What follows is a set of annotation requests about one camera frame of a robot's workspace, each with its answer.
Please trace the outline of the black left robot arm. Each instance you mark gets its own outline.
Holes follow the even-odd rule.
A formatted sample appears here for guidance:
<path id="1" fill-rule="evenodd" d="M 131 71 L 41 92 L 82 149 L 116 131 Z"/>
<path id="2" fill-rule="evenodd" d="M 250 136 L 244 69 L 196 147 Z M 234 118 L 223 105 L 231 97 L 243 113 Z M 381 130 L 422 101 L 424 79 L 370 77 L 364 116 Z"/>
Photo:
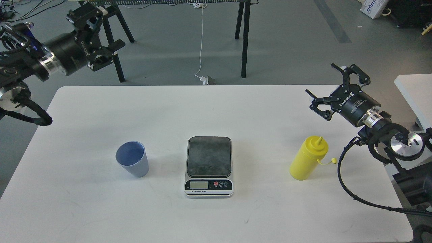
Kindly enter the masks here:
<path id="1" fill-rule="evenodd" d="M 52 118 L 31 100 L 31 91 L 24 80 L 36 76 L 41 81 L 57 71 L 66 76 L 83 67 L 98 71 L 115 64 L 120 82 L 125 81 L 117 51 L 125 46 L 123 40 L 114 40 L 109 18 L 116 16 L 129 41 L 134 37 L 117 6 L 80 2 L 70 10 L 67 20 L 74 30 L 63 33 L 45 43 L 31 32 L 32 23 L 1 26 L 1 117 L 9 116 L 38 126 L 49 126 Z"/>

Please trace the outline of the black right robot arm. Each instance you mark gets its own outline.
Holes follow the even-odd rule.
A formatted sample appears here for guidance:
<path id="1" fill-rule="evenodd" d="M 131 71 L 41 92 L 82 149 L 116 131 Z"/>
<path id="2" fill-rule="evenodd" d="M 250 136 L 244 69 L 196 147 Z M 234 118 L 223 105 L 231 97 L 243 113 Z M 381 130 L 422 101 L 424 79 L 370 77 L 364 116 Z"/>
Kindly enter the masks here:
<path id="1" fill-rule="evenodd" d="M 354 145 L 366 145 L 370 154 L 383 164 L 393 164 L 397 169 L 394 175 L 396 183 L 412 206 L 431 203 L 431 164 L 424 164 L 412 169 L 405 169 L 399 161 L 414 161 L 421 157 L 425 149 L 431 150 L 431 128 L 425 132 L 409 131 L 404 126 L 393 123 L 391 115 L 380 112 L 380 103 L 366 94 L 362 87 L 369 85 L 370 77 L 357 65 L 332 68 L 342 75 L 342 84 L 328 97 L 318 98 L 309 90 L 312 98 L 309 108 L 325 120 L 331 120 L 334 113 L 339 113 L 351 125 L 361 130 L 352 138 L 337 162 L 337 176 L 341 187 L 354 200 L 367 206 L 385 209 L 403 214 L 431 217 L 431 212 L 418 209 L 403 209 L 381 206 L 355 195 L 344 184 L 341 177 L 341 164 L 345 154 Z"/>

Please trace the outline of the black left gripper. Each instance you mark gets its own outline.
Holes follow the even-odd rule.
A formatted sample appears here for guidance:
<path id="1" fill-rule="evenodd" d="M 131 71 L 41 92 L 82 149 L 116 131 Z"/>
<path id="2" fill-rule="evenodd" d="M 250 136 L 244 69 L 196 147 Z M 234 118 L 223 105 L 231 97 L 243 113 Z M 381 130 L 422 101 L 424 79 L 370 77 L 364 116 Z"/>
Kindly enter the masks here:
<path id="1" fill-rule="evenodd" d="M 92 71 L 110 65 L 114 62 L 117 51 L 126 45 L 119 39 L 107 47 L 102 46 L 99 32 L 107 15 L 108 10 L 105 7 L 83 4 L 75 10 L 70 10 L 66 15 L 74 31 L 62 33 L 43 43 L 46 51 L 53 54 L 60 70 L 66 76 L 87 65 Z M 93 48 L 89 52 L 88 60 L 81 42 L 86 47 Z"/>

